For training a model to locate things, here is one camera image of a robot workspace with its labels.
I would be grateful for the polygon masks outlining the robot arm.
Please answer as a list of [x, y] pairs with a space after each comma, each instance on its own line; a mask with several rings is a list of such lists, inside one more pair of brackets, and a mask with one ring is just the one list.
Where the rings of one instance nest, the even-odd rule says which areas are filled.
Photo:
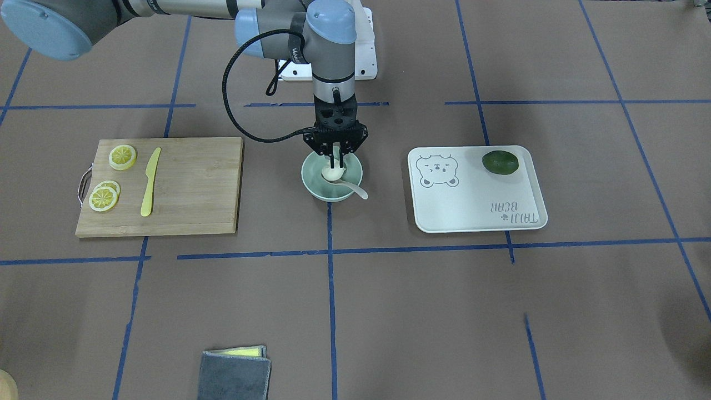
[[[299, 136], [331, 166], [356, 152], [368, 137], [359, 121], [356, 96], [357, 43], [371, 29], [359, 1], [3, 1], [2, 22], [41, 55], [73, 61], [112, 31], [135, 19], [190, 16], [233, 28], [236, 46], [223, 72], [222, 101], [229, 121], [246, 138], [277, 143]], [[311, 68], [311, 126], [281, 137], [249, 133], [233, 114], [228, 78], [239, 58], [275, 63], [266, 91], [275, 93], [278, 75], [291, 65]]]

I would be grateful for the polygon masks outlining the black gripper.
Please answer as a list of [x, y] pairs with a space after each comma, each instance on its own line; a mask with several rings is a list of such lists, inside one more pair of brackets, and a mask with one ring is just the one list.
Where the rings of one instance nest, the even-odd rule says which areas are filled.
[[303, 129], [303, 140], [313, 152], [330, 157], [330, 168], [341, 168], [341, 152], [355, 152], [368, 137], [365, 124], [357, 119], [357, 99], [351, 96], [341, 102], [322, 101], [315, 96], [317, 121]]

